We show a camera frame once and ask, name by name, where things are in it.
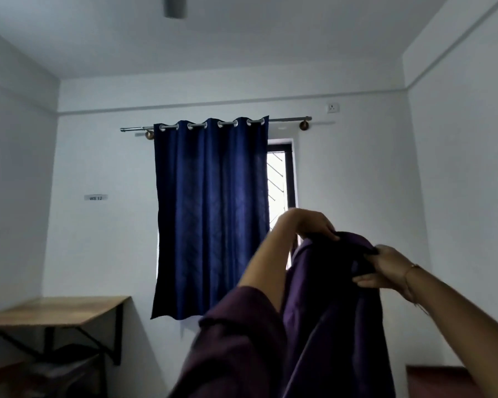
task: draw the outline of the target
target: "purple fabric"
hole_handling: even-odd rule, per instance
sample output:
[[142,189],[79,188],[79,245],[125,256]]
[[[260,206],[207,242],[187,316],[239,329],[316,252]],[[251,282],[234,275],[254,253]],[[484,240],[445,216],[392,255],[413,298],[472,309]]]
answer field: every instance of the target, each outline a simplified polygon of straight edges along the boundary
[[395,388],[376,289],[352,277],[374,272],[362,236],[307,239],[286,279],[282,319],[288,338],[284,398],[394,398]]
[[237,287],[199,321],[201,331],[170,397],[276,398],[286,335],[258,289]]

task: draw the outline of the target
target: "curtain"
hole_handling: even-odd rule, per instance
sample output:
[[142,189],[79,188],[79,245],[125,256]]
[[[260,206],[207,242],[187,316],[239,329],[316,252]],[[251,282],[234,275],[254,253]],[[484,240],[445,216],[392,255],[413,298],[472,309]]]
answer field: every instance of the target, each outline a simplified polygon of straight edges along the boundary
[[236,286],[269,231],[268,117],[154,126],[159,271],[152,318],[203,315]]

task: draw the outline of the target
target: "dark fabric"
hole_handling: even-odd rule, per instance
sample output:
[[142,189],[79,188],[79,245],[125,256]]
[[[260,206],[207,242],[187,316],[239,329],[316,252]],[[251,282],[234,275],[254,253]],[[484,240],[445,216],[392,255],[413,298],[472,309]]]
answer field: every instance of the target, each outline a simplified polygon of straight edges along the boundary
[[286,335],[268,298],[237,287],[199,322],[172,398],[276,398]]
[[305,240],[287,274],[284,396],[394,398],[380,294],[351,280],[374,272],[363,254],[376,249],[357,234],[337,234],[338,242]]
[[243,274],[269,231],[263,124],[154,126],[159,272],[152,318],[203,315]]

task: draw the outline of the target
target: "curtain rod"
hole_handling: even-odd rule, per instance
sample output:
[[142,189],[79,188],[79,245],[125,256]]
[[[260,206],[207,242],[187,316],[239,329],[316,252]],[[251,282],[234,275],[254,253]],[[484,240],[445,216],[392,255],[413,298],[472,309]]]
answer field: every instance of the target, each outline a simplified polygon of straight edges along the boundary
[[[305,117],[286,117],[284,119],[269,119],[269,122],[286,122],[286,121],[300,121],[299,128],[302,131],[306,131],[309,128],[308,122],[312,120],[311,116],[305,116]],[[262,123],[263,119],[260,120],[247,120],[247,124],[255,124],[255,123]],[[218,124],[220,126],[229,126],[229,125],[238,125],[238,121],[219,121]],[[205,127],[206,123],[198,123],[198,124],[188,124],[188,128],[196,128],[196,127]],[[167,129],[167,128],[179,128],[179,124],[175,124],[173,126],[160,126],[161,130]],[[127,131],[147,131],[151,132],[153,130],[153,126],[149,127],[122,127],[120,128],[120,131],[122,133],[126,133]]]

